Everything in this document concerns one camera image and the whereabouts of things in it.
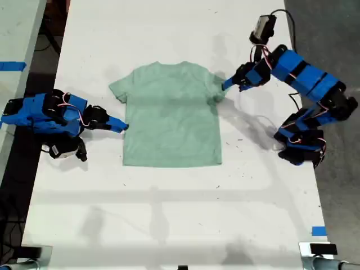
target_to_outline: t-shirt hem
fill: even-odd
[[[209,167],[209,166],[219,166],[222,162],[214,162],[214,161],[204,161],[198,162],[189,161],[187,163],[178,163],[178,164],[166,164],[166,163],[152,163],[148,160],[139,161],[139,160],[123,160],[124,166],[134,166],[134,167],[154,167],[154,168],[193,168],[193,167]]]

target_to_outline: t-shirt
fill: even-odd
[[[126,103],[123,164],[200,167],[221,164],[216,103],[224,80],[190,62],[155,62],[109,85]]]

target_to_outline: table surface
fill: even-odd
[[[0,72],[0,112],[8,100],[23,97],[46,0],[0,0],[0,61],[27,64],[23,72]],[[0,183],[14,139],[15,127],[0,129]]]
[[[230,77],[249,33],[276,1],[72,0],[55,87],[124,119],[108,84],[155,61],[197,63]],[[269,42],[290,46],[278,14]],[[50,269],[301,269],[300,241],[323,226],[310,163],[277,156],[272,138],[296,108],[274,78],[218,105],[223,164],[122,166],[123,136],[82,134],[88,161],[42,153],[23,244],[53,246]]]

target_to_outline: gray floor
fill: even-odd
[[[360,102],[360,1],[285,2],[296,22],[298,53],[340,78],[348,86],[347,93]],[[39,37],[37,48],[46,44],[45,37]],[[52,48],[36,52],[31,72],[55,73],[57,61]],[[337,244],[339,258],[350,262],[360,262],[359,124],[360,109],[348,121],[324,128],[328,150],[323,164],[316,169],[329,239]]]

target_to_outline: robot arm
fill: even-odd
[[[52,158],[76,154],[86,161],[86,148],[79,135],[84,129],[105,129],[120,133],[128,125],[107,114],[100,106],[87,106],[87,100],[54,89],[48,94],[9,100],[1,121],[29,127],[49,147]]]
[[[263,36],[262,31],[267,33],[265,38],[258,38],[259,43],[254,45],[264,57],[261,58],[261,54],[257,57],[255,52],[254,61],[250,57],[250,62],[241,65],[235,75],[223,83],[223,90],[237,84],[240,92],[245,91],[264,85],[273,75],[293,87],[300,95],[308,97],[314,106],[308,109],[302,108],[290,115],[274,138],[285,145],[279,157],[295,165],[310,160],[316,167],[323,160],[326,151],[323,131],[317,128],[328,123],[347,120],[358,103],[355,98],[345,96],[346,86],[343,82],[305,62],[301,56],[287,49],[285,45],[280,45],[273,52],[269,52],[265,44],[268,37],[273,35],[271,29],[275,21],[262,17],[250,40],[253,41],[255,36]]]

